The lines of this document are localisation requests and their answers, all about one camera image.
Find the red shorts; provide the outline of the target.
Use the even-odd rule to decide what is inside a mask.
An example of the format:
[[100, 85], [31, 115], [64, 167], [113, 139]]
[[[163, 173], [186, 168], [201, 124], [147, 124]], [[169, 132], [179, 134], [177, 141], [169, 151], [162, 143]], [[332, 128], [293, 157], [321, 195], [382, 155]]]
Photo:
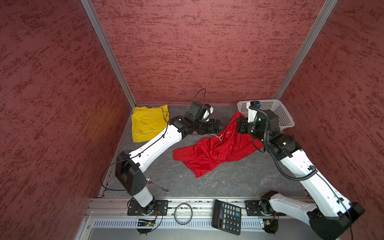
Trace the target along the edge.
[[196, 145], [174, 150], [174, 161], [184, 163], [196, 178], [200, 178], [222, 163], [236, 162], [259, 151], [264, 147], [261, 141], [237, 132], [236, 118], [243, 116], [240, 112], [233, 115], [217, 137], [203, 138]]

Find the yellow shorts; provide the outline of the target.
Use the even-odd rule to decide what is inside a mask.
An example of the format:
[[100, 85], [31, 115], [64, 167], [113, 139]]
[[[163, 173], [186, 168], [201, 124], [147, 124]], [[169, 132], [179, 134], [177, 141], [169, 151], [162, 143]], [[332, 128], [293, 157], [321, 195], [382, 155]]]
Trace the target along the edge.
[[133, 142], [142, 143], [152, 140], [166, 128], [169, 119], [168, 105], [157, 108], [135, 108], [132, 114]]

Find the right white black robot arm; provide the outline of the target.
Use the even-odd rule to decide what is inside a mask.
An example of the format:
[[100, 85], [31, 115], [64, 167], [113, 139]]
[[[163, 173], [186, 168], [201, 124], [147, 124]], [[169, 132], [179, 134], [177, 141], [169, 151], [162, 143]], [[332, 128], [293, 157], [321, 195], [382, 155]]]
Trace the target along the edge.
[[259, 203], [265, 216], [288, 215], [309, 225], [321, 239], [336, 240], [365, 212], [360, 203], [350, 202], [332, 186], [293, 137], [280, 131], [279, 118], [272, 111], [250, 106], [248, 117], [236, 118], [236, 123], [238, 133], [260, 141], [278, 171], [300, 182], [314, 201], [306, 204], [269, 191]]

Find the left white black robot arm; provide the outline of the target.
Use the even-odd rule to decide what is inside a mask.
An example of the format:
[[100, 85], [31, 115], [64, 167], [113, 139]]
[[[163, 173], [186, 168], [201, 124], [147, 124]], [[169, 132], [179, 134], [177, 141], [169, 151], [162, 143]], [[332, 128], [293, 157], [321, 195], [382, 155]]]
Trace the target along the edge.
[[148, 143], [127, 154], [121, 152], [117, 156], [115, 176], [141, 210], [150, 214], [155, 210], [155, 198], [147, 187], [144, 172], [162, 153], [186, 136], [218, 134], [224, 129], [217, 119], [198, 120], [176, 116], [170, 119], [165, 129]]

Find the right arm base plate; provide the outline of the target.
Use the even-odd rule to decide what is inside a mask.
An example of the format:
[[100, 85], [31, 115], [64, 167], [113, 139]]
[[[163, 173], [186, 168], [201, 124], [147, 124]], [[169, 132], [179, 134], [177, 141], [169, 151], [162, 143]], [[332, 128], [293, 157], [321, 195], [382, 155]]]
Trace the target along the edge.
[[257, 217], [281, 217], [286, 216], [286, 214], [278, 213], [272, 209], [272, 206], [268, 201], [245, 201], [247, 216], [257, 216]]

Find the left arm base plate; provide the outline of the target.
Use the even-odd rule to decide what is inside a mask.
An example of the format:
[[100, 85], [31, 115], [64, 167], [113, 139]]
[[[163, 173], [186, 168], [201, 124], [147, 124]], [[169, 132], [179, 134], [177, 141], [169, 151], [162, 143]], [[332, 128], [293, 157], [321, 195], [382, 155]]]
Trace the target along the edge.
[[155, 215], [167, 215], [168, 200], [152, 200], [148, 206], [142, 207], [135, 199], [129, 200], [127, 203], [127, 215], [128, 216], [155, 216]]

